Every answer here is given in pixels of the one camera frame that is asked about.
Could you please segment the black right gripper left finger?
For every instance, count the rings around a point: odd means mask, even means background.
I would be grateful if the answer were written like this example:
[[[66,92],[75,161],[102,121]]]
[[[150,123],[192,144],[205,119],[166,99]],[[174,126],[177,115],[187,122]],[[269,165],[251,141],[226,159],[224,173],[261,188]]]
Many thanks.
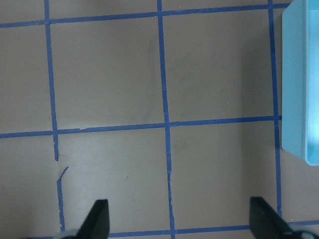
[[[78,230],[76,239],[107,239],[110,233],[110,216],[107,199],[96,200]]]

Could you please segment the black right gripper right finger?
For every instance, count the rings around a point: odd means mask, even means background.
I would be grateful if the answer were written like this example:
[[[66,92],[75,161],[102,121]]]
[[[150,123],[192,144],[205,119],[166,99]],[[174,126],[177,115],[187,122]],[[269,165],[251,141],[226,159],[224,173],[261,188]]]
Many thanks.
[[[249,227],[255,239],[294,238],[294,231],[262,197],[250,198]]]

